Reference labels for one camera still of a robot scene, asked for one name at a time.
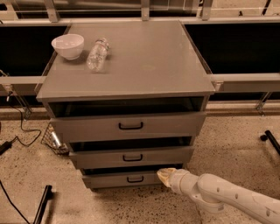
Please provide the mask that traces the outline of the clear plastic water bottle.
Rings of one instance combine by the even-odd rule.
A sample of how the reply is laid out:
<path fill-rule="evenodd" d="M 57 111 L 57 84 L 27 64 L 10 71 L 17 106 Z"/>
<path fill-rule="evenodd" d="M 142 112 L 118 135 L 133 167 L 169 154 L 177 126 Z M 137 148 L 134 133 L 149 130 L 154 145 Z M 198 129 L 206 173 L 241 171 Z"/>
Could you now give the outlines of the clear plastic water bottle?
<path fill-rule="evenodd" d="M 89 55 L 87 56 L 87 67 L 95 73 L 102 70 L 104 62 L 109 53 L 109 42 L 105 38 L 98 38 L 94 42 Z"/>

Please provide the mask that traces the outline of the grey top drawer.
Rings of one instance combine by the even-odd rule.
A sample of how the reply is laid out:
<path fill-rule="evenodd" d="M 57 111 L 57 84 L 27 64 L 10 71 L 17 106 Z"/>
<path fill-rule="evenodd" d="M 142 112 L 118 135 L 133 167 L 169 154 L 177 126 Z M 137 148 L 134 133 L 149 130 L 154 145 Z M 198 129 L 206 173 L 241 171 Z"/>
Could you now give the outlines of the grey top drawer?
<path fill-rule="evenodd" d="M 196 137 L 205 112 L 105 115 L 52 118 L 51 124 L 65 143 L 163 137 Z"/>

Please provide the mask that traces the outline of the black left base leg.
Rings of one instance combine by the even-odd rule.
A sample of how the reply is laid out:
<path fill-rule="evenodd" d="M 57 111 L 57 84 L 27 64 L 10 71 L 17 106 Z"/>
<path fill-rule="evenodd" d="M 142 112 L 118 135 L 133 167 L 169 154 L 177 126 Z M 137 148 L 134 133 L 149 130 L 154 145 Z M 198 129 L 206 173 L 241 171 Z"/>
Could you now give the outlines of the black left base leg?
<path fill-rule="evenodd" d="M 45 186 L 45 190 L 43 192 L 41 201 L 39 202 L 38 210 L 36 212 L 33 224 L 41 224 L 41 221 L 43 219 L 43 216 L 44 216 L 44 213 L 45 213 L 45 210 L 46 210 L 47 202 L 53 196 L 52 188 L 53 187 L 51 185 L 46 185 Z"/>

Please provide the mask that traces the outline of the black base leg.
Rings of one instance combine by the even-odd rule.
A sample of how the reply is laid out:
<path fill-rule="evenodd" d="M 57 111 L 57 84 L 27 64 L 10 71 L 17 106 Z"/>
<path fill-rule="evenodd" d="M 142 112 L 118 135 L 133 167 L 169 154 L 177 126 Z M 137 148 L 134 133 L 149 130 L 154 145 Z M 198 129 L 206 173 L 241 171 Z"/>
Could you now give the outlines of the black base leg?
<path fill-rule="evenodd" d="M 273 147 L 275 148 L 276 152 L 280 155 L 280 144 L 275 139 L 275 137 L 273 136 L 273 134 L 271 133 L 270 130 L 265 130 L 264 134 L 260 136 L 260 139 L 263 142 L 269 140 L 271 142 L 271 144 L 273 145 Z"/>
<path fill-rule="evenodd" d="M 41 221 L 43 219 L 43 216 L 44 216 L 44 213 L 45 213 L 45 210 L 46 210 L 47 202 L 53 196 L 52 188 L 53 187 L 51 185 L 46 185 L 45 186 L 45 190 L 43 192 L 41 201 L 39 202 L 38 210 L 36 212 L 33 224 L 41 224 Z"/>

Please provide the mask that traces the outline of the white bowl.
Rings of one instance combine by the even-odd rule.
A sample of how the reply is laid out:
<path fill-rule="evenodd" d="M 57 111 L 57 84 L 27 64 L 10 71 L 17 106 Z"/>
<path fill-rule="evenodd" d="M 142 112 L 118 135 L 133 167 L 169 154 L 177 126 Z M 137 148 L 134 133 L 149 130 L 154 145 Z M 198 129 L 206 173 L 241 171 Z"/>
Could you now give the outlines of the white bowl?
<path fill-rule="evenodd" d="M 84 38 L 79 34 L 65 34 L 52 40 L 55 52 L 67 60 L 78 59 L 84 48 Z"/>

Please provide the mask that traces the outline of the grey drawer cabinet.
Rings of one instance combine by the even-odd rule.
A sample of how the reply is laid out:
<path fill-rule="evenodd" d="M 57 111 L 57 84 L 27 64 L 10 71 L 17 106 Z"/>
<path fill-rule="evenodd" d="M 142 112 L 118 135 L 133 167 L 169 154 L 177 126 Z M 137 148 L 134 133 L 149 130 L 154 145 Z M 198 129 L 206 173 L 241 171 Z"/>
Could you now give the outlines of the grey drawer cabinet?
<path fill-rule="evenodd" d="M 214 87 L 177 21 L 74 24 L 86 52 L 105 38 L 99 73 L 57 56 L 37 99 L 52 118 L 205 112 Z"/>

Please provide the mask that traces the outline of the grey drawer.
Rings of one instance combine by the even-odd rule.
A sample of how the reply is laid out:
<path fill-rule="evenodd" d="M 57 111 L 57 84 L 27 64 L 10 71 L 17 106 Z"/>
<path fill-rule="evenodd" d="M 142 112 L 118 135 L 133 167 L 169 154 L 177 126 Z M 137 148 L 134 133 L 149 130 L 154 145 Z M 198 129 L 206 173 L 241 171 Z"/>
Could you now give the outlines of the grey drawer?
<path fill-rule="evenodd" d="M 181 169 L 182 164 L 156 164 L 113 168 L 81 169 L 87 188 L 158 185 L 157 171 L 162 168 Z"/>
<path fill-rule="evenodd" d="M 196 137 L 205 112 L 105 115 L 52 118 L 51 124 L 65 143 L 163 137 Z"/>
<path fill-rule="evenodd" d="M 77 169 L 186 164 L 194 148 L 189 136 L 70 143 Z"/>

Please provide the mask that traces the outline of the grey bottom drawer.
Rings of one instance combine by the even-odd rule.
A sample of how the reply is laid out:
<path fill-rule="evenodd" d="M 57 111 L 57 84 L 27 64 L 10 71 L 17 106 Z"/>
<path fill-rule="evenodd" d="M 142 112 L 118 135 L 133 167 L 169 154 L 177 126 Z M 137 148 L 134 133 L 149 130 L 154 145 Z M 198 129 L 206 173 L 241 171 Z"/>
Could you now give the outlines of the grey bottom drawer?
<path fill-rule="evenodd" d="M 158 185 L 157 171 L 162 168 L 181 169 L 182 164 L 156 164 L 113 168 L 81 169 L 87 188 Z"/>

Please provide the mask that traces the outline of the black right base leg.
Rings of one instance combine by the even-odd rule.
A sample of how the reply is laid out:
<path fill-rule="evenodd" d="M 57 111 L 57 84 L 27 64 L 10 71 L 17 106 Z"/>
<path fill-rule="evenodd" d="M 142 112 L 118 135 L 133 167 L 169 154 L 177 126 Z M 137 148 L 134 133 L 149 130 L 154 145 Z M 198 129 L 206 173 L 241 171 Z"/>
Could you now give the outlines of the black right base leg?
<path fill-rule="evenodd" d="M 271 133 L 270 130 L 265 130 L 264 134 L 260 136 L 260 139 L 263 142 L 269 140 L 271 142 L 271 144 L 273 145 L 273 147 L 275 148 L 276 152 L 280 155 L 280 144 L 275 139 L 275 137 L 273 136 L 273 134 Z"/>

